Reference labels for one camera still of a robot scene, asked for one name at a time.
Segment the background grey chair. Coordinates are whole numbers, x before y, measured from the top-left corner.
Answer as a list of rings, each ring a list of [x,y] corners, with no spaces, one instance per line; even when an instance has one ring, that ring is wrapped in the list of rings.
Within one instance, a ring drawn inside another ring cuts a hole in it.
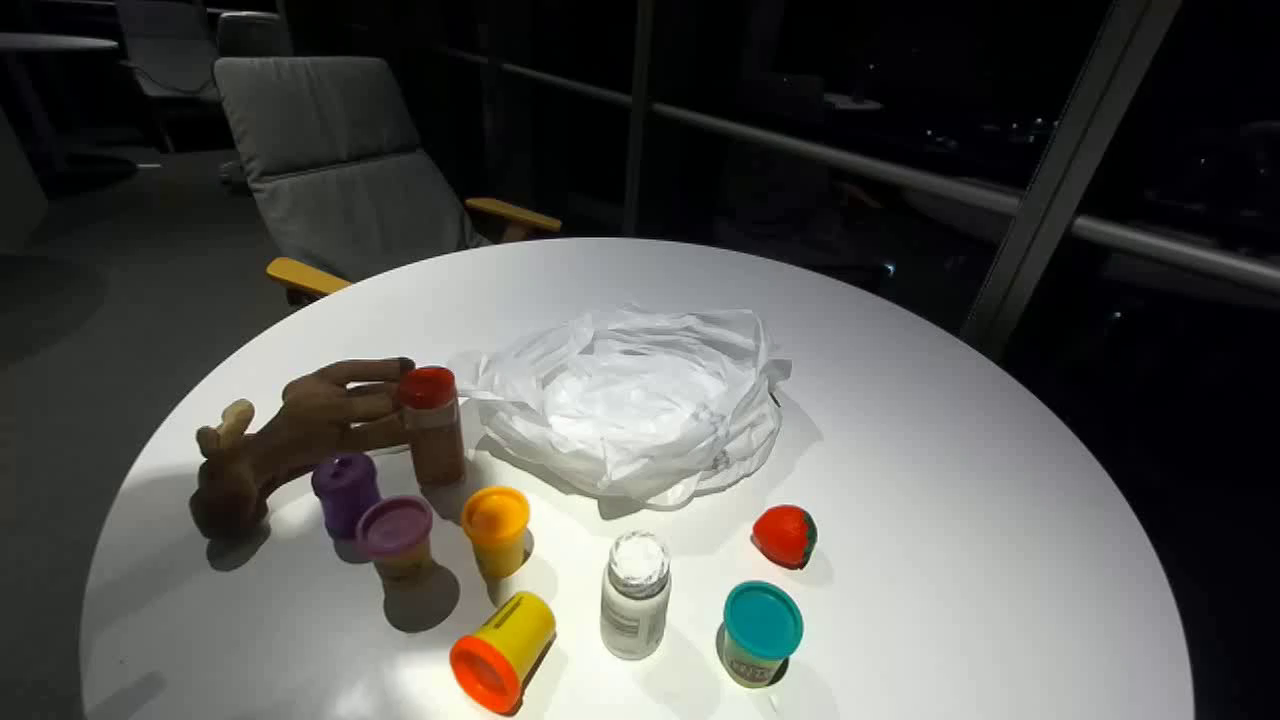
[[[286,19],[260,7],[208,7],[204,0],[115,0],[128,70],[148,100],[214,102],[219,57],[278,57]]]

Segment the white plastic bag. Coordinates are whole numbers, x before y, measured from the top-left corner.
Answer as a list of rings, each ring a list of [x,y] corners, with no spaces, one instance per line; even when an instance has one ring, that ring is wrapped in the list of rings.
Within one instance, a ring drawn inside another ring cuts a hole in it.
[[[682,509],[760,473],[782,429],[747,306],[587,310],[481,358],[481,442],[597,504]]]

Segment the grey chair wooden arms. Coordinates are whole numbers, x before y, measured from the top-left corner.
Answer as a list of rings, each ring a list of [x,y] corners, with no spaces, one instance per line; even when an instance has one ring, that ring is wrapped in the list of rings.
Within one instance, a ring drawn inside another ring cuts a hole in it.
[[[499,196],[461,196],[427,157],[381,57],[224,57],[219,102],[256,211],[274,242],[263,275],[332,296],[425,257],[558,230],[563,219]]]

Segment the metal window railing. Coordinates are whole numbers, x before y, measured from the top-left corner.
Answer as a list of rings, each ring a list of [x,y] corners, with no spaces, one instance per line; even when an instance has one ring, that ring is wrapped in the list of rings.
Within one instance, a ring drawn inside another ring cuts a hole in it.
[[[599,102],[615,102],[629,106],[630,94],[618,89],[599,89],[599,84],[584,84],[584,78],[568,78],[544,67],[528,67],[528,62],[513,62],[513,61],[492,61],[492,57],[476,57],[476,52],[461,52],[446,47],[446,61],[463,61],[476,67],[495,67],[499,77],[517,77],[517,78],[530,78],[544,89],[558,89],[568,94],[584,94],[584,100],[599,100]],[[675,106],[675,102],[661,102],[651,100],[651,113],[661,118],[682,123],[682,126],[700,126],[725,139],[742,139],[769,151],[787,151],[825,168],[840,168],[840,170],[856,170],[892,188],[909,188],[909,192],[925,192],[925,196],[938,196],[964,207],[978,207],[978,211],[994,211],[994,215],[1015,215],[1020,200],[1003,188],[983,188],[975,179],[957,179],[957,175],[934,175],[934,170],[918,170],[909,165],[892,165],[892,160],[877,160],[877,157],[861,157],[861,151],[844,151],[844,149],[827,149],[814,139],[798,139],[787,133],[772,133],[772,126],[756,126],[756,123],[738,123],[738,118],[725,118],[725,116],[708,116],[708,113],[692,113],[692,106]],[[1188,234],[1160,234],[1149,228],[1127,228],[1127,222],[1113,222],[1099,215],[1074,215],[1069,222],[1070,238],[1087,238],[1113,250],[1127,250],[1127,257],[1145,257],[1145,260],[1160,260],[1184,271],[1199,271],[1199,275],[1218,275],[1233,282],[1247,282],[1247,287],[1263,287],[1263,293],[1280,293],[1280,264],[1275,260],[1252,260],[1240,250],[1218,250],[1208,238],[1188,238]]]

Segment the purple play-dough tub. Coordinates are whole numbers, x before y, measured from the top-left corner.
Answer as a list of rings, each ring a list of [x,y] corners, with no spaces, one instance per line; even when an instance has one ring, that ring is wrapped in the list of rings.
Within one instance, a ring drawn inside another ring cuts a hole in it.
[[[313,493],[332,540],[350,540],[359,515],[381,500],[377,462],[362,452],[332,456],[313,473]]]

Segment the magenta lid play-dough tub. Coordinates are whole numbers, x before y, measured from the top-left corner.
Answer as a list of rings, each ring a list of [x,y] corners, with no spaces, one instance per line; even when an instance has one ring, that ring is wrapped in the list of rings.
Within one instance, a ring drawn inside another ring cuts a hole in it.
[[[359,515],[357,542],[384,583],[415,580],[430,567],[430,509],[415,496],[388,496]]]

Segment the brown plush toy animal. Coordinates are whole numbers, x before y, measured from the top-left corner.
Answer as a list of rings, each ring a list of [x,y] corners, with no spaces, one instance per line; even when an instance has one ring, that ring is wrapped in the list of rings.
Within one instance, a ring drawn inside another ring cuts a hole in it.
[[[348,452],[395,448],[404,419],[395,392],[409,357],[336,358],[285,385],[278,408],[256,424],[251,400],[232,400],[194,431],[198,473],[188,496],[190,522],[213,542],[249,542],[267,496],[316,462]]]

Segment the orange lid play-dough tub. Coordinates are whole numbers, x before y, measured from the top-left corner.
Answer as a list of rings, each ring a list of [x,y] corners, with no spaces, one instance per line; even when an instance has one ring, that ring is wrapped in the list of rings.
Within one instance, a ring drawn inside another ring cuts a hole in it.
[[[482,580],[502,580],[530,555],[528,515],[530,509],[517,488],[481,488],[469,496],[461,528]]]

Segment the brown jar red lid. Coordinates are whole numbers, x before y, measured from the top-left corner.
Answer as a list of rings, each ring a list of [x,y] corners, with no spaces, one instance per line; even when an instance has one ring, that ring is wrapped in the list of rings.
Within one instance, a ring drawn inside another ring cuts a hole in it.
[[[413,448],[415,482],[419,488],[461,482],[469,473],[469,461],[463,461],[454,376],[439,364],[413,369],[395,389],[395,404],[404,415],[404,438]]]

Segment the yellow tub orange lid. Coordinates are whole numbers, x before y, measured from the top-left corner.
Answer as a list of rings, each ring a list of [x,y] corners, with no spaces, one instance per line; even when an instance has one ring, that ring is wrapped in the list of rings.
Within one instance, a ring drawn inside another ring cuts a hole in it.
[[[446,667],[481,707],[513,717],[553,638],[555,613],[537,592],[513,592],[446,647]]]

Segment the teal lid play-dough tub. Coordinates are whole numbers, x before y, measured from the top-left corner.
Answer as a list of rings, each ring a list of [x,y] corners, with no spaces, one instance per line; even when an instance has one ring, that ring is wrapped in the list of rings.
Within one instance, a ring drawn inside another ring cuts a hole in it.
[[[725,597],[714,656],[735,684],[775,684],[787,673],[798,638],[805,613],[782,589],[769,580],[742,580]]]

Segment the white pill bottle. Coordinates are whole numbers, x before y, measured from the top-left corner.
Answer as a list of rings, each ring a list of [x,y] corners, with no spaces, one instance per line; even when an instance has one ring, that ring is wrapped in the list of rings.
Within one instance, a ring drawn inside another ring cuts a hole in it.
[[[668,627],[672,555],[651,531],[610,540],[599,580],[599,634],[610,656],[645,660]]]

